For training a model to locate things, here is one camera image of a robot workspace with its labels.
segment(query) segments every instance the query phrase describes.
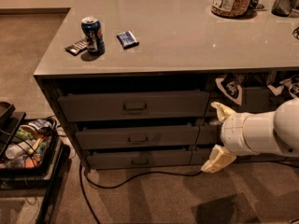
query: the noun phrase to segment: glossy counter surface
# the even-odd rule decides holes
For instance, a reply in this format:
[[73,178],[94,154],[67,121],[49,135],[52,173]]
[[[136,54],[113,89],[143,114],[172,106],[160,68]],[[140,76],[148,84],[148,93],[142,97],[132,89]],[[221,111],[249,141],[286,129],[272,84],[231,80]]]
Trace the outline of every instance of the glossy counter surface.
[[[230,20],[210,12],[212,0],[77,0],[35,75],[298,69],[299,20],[272,15],[274,1]],[[64,48],[84,37],[81,20],[91,15],[102,23],[106,53],[74,57]],[[124,51],[116,34],[128,30],[140,45]]]

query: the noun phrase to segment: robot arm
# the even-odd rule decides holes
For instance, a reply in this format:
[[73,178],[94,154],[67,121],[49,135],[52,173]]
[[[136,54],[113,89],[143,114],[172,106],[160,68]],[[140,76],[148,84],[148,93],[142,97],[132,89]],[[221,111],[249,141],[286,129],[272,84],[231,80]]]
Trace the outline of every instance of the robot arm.
[[215,173],[236,156],[271,153],[299,157],[299,99],[282,104],[276,111],[261,114],[235,113],[220,103],[217,108],[224,147],[215,146],[202,171]]

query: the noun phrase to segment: drawer handle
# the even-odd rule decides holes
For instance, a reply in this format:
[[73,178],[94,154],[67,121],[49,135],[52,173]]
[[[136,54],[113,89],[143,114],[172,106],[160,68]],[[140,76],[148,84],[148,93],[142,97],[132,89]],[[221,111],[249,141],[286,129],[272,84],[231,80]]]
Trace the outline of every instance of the drawer handle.
[[123,104],[122,109],[125,112],[128,113],[139,113],[139,112],[143,112],[146,111],[148,109],[148,106],[146,103],[144,103],[142,106],[138,107],[138,106],[133,106],[130,107],[128,104]]
[[149,160],[148,159],[142,159],[142,160],[132,160],[132,165],[148,165]]
[[131,136],[128,137],[128,142],[132,145],[141,145],[141,144],[146,143],[148,141],[149,141],[149,139],[146,135],[140,140],[132,139]]

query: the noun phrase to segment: concrete floor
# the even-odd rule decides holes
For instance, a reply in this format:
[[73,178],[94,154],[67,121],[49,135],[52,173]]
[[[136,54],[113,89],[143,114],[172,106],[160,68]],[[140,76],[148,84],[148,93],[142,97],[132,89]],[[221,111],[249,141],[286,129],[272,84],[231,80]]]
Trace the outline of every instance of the concrete floor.
[[[29,119],[52,115],[33,73],[63,19],[59,14],[0,16],[0,100],[25,111]],[[96,223],[80,189],[79,159],[73,149],[70,157],[51,223]],[[92,170],[89,177],[114,186],[148,171],[199,170],[196,165]],[[194,177],[144,175],[117,189],[98,189],[83,177],[101,223],[289,223],[299,218],[298,183],[299,169],[272,162],[232,164],[216,174]],[[25,191],[17,198],[15,194],[0,191],[0,223],[35,223],[40,195]]]

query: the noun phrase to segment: blue soda can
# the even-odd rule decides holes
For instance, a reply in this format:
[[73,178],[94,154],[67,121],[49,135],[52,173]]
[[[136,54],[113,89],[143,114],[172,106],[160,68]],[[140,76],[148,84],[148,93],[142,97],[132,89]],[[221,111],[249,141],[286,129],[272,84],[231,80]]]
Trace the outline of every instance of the blue soda can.
[[101,23],[94,17],[86,17],[82,19],[82,30],[86,37],[87,51],[91,55],[102,55],[105,53],[105,45]]

